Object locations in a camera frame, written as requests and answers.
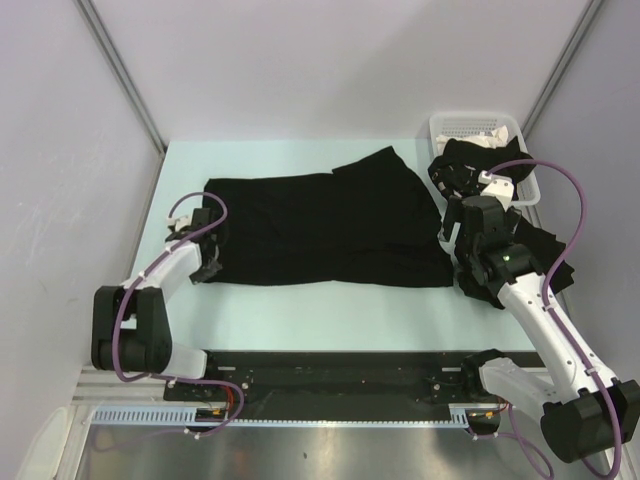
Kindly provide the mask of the black t shirt blue logo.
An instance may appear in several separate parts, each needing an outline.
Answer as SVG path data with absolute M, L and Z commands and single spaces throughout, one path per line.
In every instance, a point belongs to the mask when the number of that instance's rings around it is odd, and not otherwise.
M 220 197 L 228 208 L 216 282 L 454 283 L 450 256 L 438 239 L 438 207 L 392 147 L 329 173 L 212 178 L 205 190 L 205 206 Z

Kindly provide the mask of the white plastic laundry basket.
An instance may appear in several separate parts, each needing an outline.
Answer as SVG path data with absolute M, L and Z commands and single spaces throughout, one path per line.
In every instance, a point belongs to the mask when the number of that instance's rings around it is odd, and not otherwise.
M 529 158 L 518 122 L 490 111 L 439 112 L 429 121 L 434 159 L 429 177 L 443 197 L 479 192 L 479 174 Z

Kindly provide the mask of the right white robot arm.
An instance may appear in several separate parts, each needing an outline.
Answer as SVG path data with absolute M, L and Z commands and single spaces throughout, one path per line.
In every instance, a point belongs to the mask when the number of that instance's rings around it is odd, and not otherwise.
M 587 345 L 553 292 L 531 250 L 515 240 L 519 212 L 492 196 L 452 197 L 443 236 L 455 241 L 459 278 L 501 304 L 521 325 L 549 380 L 489 350 L 461 376 L 473 401 L 497 395 L 536 421 L 553 453 L 572 463 L 620 452 L 639 422 L 639 385 L 621 381 Z

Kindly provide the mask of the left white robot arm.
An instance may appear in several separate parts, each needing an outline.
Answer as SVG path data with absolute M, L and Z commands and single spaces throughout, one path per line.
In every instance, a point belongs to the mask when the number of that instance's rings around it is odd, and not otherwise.
M 207 354 L 172 339 L 167 304 L 179 287 L 203 283 L 222 266 L 224 206 L 196 208 L 168 221 L 161 259 L 116 286 L 97 289 L 93 300 L 91 362 L 113 371 L 114 357 L 124 373 L 186 378 L 197 398 L 214 397 L 221 376 L 207 365 Z

